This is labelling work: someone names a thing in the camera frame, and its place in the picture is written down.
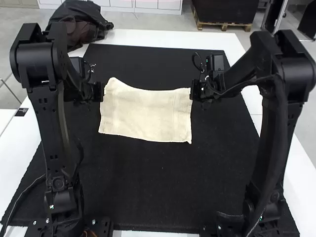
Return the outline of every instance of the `white table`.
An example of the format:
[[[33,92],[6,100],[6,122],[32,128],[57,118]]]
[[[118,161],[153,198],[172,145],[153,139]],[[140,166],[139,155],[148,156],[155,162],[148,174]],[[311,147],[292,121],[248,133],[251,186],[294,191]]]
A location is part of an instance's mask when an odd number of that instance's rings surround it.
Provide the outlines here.
[[[194,48],[224,50],[230,65],[244,53],[235,34],[205,32],[166,32],[142,30],[113,30],[107,38],[97,43],[151,46],[165,48]],[[87,45],[71,52],[70,56],[83,56]],[[262,97],[256,86],[242,91],[253,123],[260,133],[262,119]],[[14,117],[0,137],[0,216],[2,216],[14,195],[27,166],[40,143],[40,133],[34,109],[28,98],[21,107],[30,108],[24,117]],[[284,196],[301,237],[315,236],[316,213],[316,169],[303,147],[294,135],[284,177]],[[11,227],[6,237],[23,237],[26,228]],[[198,235],[115,231],[115,237],[193,237]]]
[[[0,136],[15,115],[16,109],[0,109]]]

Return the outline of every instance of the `towel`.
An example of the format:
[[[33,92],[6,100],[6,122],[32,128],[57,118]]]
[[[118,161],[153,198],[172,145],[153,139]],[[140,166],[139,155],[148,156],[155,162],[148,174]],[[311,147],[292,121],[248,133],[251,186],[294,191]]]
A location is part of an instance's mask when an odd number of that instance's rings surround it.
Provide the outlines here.
[[[100,104],[100,133],[192,143],[190,88],[143,90],[110,78]]]

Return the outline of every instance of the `black bag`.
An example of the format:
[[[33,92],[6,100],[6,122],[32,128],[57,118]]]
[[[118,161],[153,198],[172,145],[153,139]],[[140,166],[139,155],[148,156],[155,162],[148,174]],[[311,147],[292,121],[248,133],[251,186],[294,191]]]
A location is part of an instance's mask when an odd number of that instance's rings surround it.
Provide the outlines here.
[[[114,27],[100,14],[101,7],[92,1],[66,0],[51,16],[46,30],[52,22],[65,22],[67,27],[68,52],[81,48],[84,43],[103,40],[106,31]]]

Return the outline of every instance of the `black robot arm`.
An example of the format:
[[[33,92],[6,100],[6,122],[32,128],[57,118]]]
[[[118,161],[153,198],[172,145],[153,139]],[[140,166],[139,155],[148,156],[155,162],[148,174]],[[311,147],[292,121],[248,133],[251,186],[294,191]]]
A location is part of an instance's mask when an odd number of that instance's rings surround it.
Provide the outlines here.
[[[274,38],[268,32],[254,32],[250,41],[250,49],[225,72],[222,55],[208,57],[206,70],[201,70],[205,76],[191,86],[190,98],[204,103],[234,97],[248,85],[257,85],[263,96],[259,148],[243,215],[217,213],[217,234],[223,237],[267,232],[279,236],[289,148],[303,104],[316,83],[315,62],[292,31],[279,31]]]
[[[66,40],[64,23],[52,23],[49,32],[37,23],[24,24],[10,50],[13,74],[37,116],[46,164],[47,218],[26,236],[80,237],[86,228],[78,173],[82,157],[71,154],[64,102],[101,102],[104,85],[92,82],[93,69],[82,58],[68,57]]]

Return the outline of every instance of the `floor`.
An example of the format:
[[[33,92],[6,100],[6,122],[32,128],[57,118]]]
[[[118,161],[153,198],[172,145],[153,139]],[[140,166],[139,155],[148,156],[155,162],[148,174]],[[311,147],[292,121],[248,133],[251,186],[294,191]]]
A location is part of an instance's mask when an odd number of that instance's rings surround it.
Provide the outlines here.
[[[0,8],[0,78],[13,90],[19,100],[23,101],[26,92],[11,74],[9,65],[9,49],[21,27],[25,22],[38,22],[44,29],[54,10],[49,9],[24,9],[24,8]],[[193,19],[188,1],[184,1],[183,13],[176,15],[160,15],[146,13],[102,12],[105,19],[112,21],[117,29],[144,29],[167,31],[198,31]],[[252,31],[260,30],[263,12],[255,16]],[[296,29],[299,21],[297,14],[288,12],[283,19],[280,29],[292,29],[299,39],[306,40]],[[203,29],[205,32],[221,32],[219,27]],[[242,46],[247,50],[250,47],[250,33],[244,32],[239,27],[228,27],[228,33],[235,33]],[[308,52],[316,59],[316,42],[302,43]],[[0,109],[18,108],[19,101],[0,81]],[[303,112],[296,126],[295,134],[302,143],[305,151],[316,167],[316,89],[310,93],[309,101],[304,106]]]

